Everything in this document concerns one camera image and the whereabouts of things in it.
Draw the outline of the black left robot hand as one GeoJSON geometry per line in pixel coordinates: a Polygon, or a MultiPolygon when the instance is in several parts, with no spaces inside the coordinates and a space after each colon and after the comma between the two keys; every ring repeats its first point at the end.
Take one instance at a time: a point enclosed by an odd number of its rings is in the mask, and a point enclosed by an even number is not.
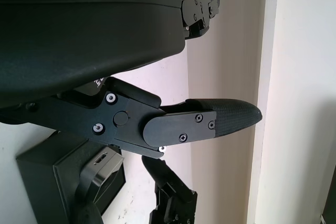
{"type": "Polygon", "coordinates": [[[1,0],[1,122],[74,133],[152,158],[235,133],[261,111],[235,99],[161,99],[114,77],[183,51],[220,0],[1,0]]]}

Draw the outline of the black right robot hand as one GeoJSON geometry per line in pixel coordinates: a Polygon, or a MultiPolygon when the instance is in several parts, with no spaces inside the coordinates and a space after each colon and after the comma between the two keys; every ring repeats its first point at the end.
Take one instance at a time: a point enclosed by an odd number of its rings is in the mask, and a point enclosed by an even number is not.
{"type": "MultiPolygon", "coordinates": [[[[81,170],[71,210],[71,223],[102,223],[95,204],[103,184],[115,178],[124,158],[111,151],[102,151],[81,170]]],[[[190,190],[161,159],[142,157],[142,163],[155,181],[156,208],[150,213],[150,223],[194,223],[197,192],[190,190]]]]}

